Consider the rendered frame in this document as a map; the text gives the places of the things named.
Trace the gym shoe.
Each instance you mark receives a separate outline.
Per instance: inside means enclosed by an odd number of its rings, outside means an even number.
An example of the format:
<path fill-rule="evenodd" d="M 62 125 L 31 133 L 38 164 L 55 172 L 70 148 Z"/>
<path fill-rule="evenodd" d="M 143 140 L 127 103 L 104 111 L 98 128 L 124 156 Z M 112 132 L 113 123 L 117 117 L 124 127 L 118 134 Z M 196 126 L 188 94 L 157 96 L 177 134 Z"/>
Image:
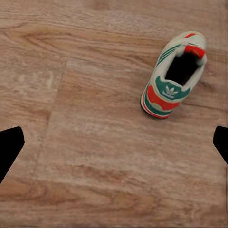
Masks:
<path fill-rule="evenodd" d="M 188 31 L 171 40 L 161 52 L 142 97 L 149 116 L 163 120 L 189 95 L 207 63 L 206 39 Z"/>

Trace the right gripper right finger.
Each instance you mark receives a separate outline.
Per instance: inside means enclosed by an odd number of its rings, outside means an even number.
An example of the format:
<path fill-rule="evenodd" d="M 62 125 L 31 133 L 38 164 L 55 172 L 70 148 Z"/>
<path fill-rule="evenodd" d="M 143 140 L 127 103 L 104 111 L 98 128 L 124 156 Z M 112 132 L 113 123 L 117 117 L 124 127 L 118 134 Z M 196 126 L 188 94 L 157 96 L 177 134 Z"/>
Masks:
<path fill-rule="evenodd" d="M 228 164 L 228 128 L 217 126 L 214 134 L 213 144 L 217 148 L 220 155 Z"/>

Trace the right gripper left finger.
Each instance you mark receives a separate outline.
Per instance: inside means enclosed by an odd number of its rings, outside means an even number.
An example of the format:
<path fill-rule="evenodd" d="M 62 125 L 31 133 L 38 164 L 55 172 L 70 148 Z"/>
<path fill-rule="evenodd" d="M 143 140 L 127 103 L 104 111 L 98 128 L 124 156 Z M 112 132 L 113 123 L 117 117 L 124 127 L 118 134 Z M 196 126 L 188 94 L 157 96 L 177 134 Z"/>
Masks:
<path fill-rule="evenodd" d="M 0 183 L 25 145 L 20 126 L 0 132 Z"/>

